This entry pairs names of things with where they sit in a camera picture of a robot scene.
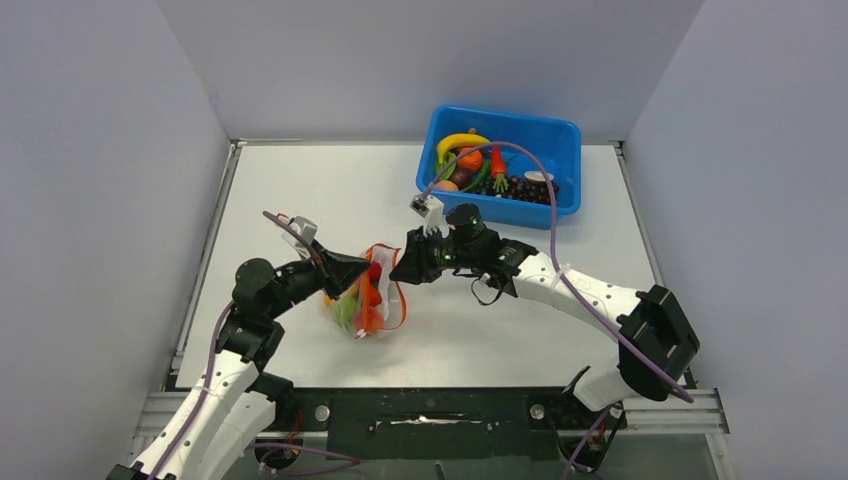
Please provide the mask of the orange toy carrot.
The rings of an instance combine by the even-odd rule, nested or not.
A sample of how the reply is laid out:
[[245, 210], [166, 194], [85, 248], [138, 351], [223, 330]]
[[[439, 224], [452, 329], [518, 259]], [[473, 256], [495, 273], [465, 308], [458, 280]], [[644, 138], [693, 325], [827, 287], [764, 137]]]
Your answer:
[[508, 169], [499, 146], [494, 146], [491, 151], [490, 174], [493, 179], [493, 192], [505, 193], [509, 188]]

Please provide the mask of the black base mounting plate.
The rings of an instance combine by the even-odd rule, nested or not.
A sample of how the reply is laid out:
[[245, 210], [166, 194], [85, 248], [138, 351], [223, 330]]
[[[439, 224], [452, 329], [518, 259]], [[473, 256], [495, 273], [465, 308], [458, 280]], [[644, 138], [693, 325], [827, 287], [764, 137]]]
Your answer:
[[565, 387], [307, 388], [286, 385], [262, 430], [323, 440], [360, 460], [553, 461], [578, 455], [597, 467], [627, 425], [622, 405], [606, 415]]

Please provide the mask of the dark toy grapes bunch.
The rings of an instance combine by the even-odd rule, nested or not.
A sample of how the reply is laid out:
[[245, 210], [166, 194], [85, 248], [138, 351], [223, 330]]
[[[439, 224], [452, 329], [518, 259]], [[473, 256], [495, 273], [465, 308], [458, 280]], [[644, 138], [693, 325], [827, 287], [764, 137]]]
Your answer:
[[549, 205], [552, 198], [544, 181], [535, 182], [517, 176], [485, 180], [476, 189], [476, 193], [495, 198], [543, 205]]

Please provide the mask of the yellow toy banana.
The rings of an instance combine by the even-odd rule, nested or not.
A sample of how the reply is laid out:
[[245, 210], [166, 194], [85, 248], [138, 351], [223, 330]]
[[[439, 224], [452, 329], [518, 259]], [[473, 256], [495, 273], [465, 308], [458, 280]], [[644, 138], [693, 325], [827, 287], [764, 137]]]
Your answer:
[[437, 160], [440, 168], [447, 163], [447, 154], [450, 150], [464, 147], [475, 147], [489, 143], [490, 140], [476, 133], [454, 133], [444, 137], [436, 146]]

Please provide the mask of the brown white toy mushroom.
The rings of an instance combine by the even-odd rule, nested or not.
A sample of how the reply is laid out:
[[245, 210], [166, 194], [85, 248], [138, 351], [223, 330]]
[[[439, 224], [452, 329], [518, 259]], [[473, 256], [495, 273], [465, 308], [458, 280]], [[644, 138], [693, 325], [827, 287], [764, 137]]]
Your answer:
[[524, 173], [524, 178], [530, 183], [536, 184], [545, 184], [553, 181], [553, 176], [550, 174], [545, 174], [544, 172], [533, 170], [526, 171]]

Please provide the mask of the orange toy tangerine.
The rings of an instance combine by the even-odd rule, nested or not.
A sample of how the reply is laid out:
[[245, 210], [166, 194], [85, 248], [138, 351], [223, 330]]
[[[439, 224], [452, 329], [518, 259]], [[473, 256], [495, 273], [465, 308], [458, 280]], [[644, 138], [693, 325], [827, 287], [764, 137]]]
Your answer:
[[471, 148], [462, 149], [459, 156], [457, 166], [472, 173], [477, 173], [484, 162], [483, 154], [479, 150], [472, 150]]

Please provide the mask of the green toy lime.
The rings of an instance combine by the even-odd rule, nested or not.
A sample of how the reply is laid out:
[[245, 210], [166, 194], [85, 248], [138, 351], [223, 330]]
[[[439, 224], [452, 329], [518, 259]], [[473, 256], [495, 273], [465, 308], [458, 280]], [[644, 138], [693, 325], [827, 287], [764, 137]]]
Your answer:
[[340, 297], [330, 307], [331, 319], [342, 330], [350, 331], [353, 328], [353, 318], [358, 310], [359, 300], [357, 297]]

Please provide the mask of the purple toy onion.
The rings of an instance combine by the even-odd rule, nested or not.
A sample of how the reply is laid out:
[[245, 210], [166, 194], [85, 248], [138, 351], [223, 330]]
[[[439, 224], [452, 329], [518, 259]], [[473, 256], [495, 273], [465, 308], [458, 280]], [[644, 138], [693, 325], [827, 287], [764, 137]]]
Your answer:
[[449, 181], [457, 187], [458, 191], [462, 191], [463, 189], [465, 189], [473, 179], [474, 173], [470, 170], [463, 168], [455, 169], [449, 177]]

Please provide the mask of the toy peach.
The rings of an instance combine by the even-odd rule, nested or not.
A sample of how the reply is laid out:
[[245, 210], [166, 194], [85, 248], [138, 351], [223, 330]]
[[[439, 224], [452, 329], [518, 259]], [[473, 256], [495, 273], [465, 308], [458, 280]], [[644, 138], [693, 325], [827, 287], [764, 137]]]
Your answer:
[[384, 318], [375, 307], [363, 307], [354, 314], [352, 325], [356, 336], [367, 336], [384, 329]]

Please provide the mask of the red toy apple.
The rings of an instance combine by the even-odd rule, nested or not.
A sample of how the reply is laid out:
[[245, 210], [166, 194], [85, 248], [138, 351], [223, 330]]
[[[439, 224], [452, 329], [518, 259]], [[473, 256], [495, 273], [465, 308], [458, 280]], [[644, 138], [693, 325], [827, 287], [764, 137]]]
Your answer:
[[368, 279], [372, 283], [379, 282], [382, 277], [382, 266], [378, 262], [372, 262], [368, 270]]

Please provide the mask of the green toy leaf vegetable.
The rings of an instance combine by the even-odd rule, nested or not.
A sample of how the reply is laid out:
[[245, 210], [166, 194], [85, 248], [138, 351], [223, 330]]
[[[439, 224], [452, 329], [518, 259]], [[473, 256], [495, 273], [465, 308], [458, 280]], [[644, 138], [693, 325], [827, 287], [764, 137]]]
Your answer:
[[442, 163], [439, 164], [440, 167], [440, 175], [439, 180], [448, 180], [453, 174], [456, 164], [455, 164], [456, 155], [450, 152], [444, 159]]

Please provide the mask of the blue plastic bin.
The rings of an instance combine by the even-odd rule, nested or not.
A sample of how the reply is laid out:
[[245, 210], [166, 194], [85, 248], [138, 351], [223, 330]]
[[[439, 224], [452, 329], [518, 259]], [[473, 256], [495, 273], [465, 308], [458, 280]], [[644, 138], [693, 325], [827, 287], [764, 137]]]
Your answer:
[[[466, 132], [469, 129], [490, 141], [517, 144], [540, 161], [546, 172], [553, 176], [556, 190], [557, 215], [562, 217], [577, 212], [581, 204], [581, 131], [570, 121], [507, 113], [481, 108], [443, 105], [431, 116], [421, 154], [416, 186], [424, 190], [439, 172], [436, 146], [444, 137]], [[495, 198], [477, 193], [459, 193], [435, 190], [432, 192], [445, 205], [446, 210], [474, 203], [487, 222], [512, 224], [537, 229], [551, 226], [549, 205]]]

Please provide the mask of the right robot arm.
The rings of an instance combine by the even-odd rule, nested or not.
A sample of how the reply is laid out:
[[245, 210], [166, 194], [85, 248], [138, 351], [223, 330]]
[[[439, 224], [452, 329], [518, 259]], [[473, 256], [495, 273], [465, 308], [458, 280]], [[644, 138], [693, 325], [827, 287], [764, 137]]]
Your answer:
[[391, 280], [433, 283], [446, 271], [470, 277], [497, 296], [547, 305], [606, 334], [615, 354], [581, 370], [567, 386], [564, 417], [585, 427], [602, 408], [630, 398], [691, 402], [680, 380], [700, 342], [673, 293], [660, 285], [637, 290], [601, 281], [524, 242], [486, 226], [470, 203], [450, 211], [434, 196], [416, 197], [420, 227], [407, 233]]

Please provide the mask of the clear zip top bag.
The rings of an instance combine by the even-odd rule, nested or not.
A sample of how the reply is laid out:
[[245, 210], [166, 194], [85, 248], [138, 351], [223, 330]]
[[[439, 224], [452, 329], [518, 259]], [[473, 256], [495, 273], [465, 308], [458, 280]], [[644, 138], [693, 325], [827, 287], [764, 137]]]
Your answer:
[[328, 318], [354, 339], [379, 337], [405, 323], [405, 295], [400, 283], [389, 278], [400, 253], [398, 247], [373, 244], [364, 252], [369, 270], [338, 299], [324, 296]]

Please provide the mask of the red toy chili pepper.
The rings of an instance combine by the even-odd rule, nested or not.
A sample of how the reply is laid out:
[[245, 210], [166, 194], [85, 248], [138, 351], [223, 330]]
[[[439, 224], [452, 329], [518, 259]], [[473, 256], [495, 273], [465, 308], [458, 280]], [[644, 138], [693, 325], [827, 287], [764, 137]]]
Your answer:
[[379, 289], [370, 282], [365, 284], [365, 288], [363, 290], [363, 297], [368, 307], [377, 307], [383, 303], [382, 295], [379, 292]]

